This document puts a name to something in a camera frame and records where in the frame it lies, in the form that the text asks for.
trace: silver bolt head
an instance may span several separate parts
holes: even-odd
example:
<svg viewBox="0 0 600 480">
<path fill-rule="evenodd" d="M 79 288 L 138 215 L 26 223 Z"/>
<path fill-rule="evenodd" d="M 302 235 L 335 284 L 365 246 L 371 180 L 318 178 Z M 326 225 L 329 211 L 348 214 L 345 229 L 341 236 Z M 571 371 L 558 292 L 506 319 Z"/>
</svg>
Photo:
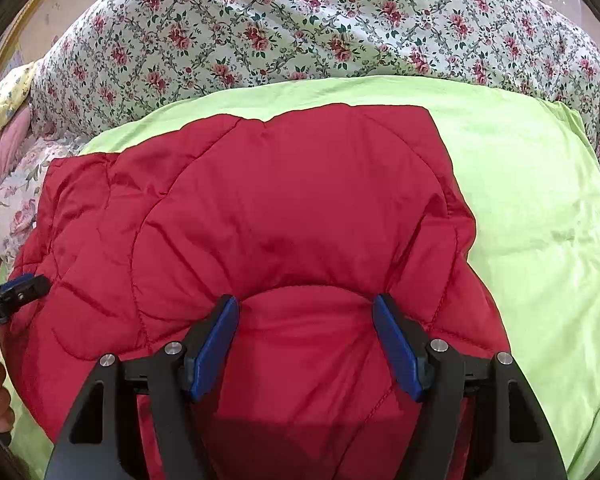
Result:
<svg viewBox="0 0 600 480">
<path fill-rule="evenodd" d="M 513 362 L 513 357 L 511 357 L 511 354 L 507 354 L 506 352 L 499 352 L 497 358 L 498 361 L 504 365 L 510 365 Z"/>
<path fill-rule="evenodd" d="M 180 343 L 179 341 L 167 343 L 164 347 L 164 352 L 168 355 L 177 355 L 180 352 L 182 352 L 182 343 Z"/>
<path fill-rule="evenodd" d="M 431 349 L 436 352 L 446 352 L 449 350 L 449 343 L 443 339 L 434 339 L 431 343 Z"/>
<path fill-rule="evenodd" d="M 104 366 L 105 368 L 107 366 L 111 366 L 115 362 L 116 362 L 116 356 L 113 354 L 104 354 L 100 358 L 100 366 Z"/>
</svg>

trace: yellow floral pillow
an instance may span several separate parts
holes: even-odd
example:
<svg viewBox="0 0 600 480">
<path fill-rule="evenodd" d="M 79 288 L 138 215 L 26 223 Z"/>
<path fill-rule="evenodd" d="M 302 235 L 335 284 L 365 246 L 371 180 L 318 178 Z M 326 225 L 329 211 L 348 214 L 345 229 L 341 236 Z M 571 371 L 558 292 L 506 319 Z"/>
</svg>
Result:
<svg viewBox="0 0 600 480">
<path fill-rule="evenodd" d="M 0 81 L 0 131 L 29 95 L 37 61 L 14 68 Z"/>
</svg>

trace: red nylon fabric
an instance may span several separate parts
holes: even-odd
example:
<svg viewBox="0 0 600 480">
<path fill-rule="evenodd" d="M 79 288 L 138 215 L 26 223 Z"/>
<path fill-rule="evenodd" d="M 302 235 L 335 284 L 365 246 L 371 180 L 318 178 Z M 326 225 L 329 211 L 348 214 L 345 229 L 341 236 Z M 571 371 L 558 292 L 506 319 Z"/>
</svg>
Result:
<svg viewBox="0 0 600 480">
<path fill-rule="evenodd" d="M 122 154 L 53 161 L 14 272 L 53 286 L 1 331 L 2 348 L 53 440 L 99 356 L 157 351 L 234 294 L 222 377 L 193 408 L 220 478 L 390 480 L 418 406 L 396 389 L 371 300 L 389 291 L 466 354 L 508 350 L 466 262 L 474 237 L 423 108 L 218 115 Z"/>
</svg>

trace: floral bedspread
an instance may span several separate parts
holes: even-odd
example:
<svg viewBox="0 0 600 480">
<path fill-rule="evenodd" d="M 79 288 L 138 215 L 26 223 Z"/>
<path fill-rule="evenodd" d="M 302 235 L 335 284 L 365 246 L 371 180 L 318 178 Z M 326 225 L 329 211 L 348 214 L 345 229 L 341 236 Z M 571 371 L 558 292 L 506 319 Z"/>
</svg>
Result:
<svg viewBox="0 0 600 480">
<path fill-rule="evenodd" d="M 600 162 L 600 51 L 538 0 L 99 0 L 38 67 L 37 144 L 0 187 L 0 258 L 12 264 L 34 225 L 50 157 L 183 98 L 366 75 L 563 101 Z"/>
</svg>

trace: black plastic bracket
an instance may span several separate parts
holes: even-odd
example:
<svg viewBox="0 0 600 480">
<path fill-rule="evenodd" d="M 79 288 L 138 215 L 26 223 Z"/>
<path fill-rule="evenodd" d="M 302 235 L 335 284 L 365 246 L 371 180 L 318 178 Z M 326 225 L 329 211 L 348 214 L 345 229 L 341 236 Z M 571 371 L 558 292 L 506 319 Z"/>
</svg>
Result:
<svg viewBox="0 0 600 480">
<path fill-rule="evenodd" d="M 237 327 L 238 304 L 220 298 L 182 342 L 154 355 L 121 362 L 103 355 L 62 427 L 45 480 L 148 480 L 136 396 L 149 395 L 158 450 L 168 480 L 216 478 L 187 409 L 216 380 Z M 205 377 L 199 381 L 197 373 Z"/>
<path fill-rule="evenodd" d="M 542 407 L 509 353 L 481 359 L 462 355 L 441 339 L 429 340 L 389 294 L 376 298 L 373 316 L 398 386 L 423 402 L 396 480 L 446 479 L 464 397 L 475 398 L 464 480 L 567 479 Z"/>
</svg>

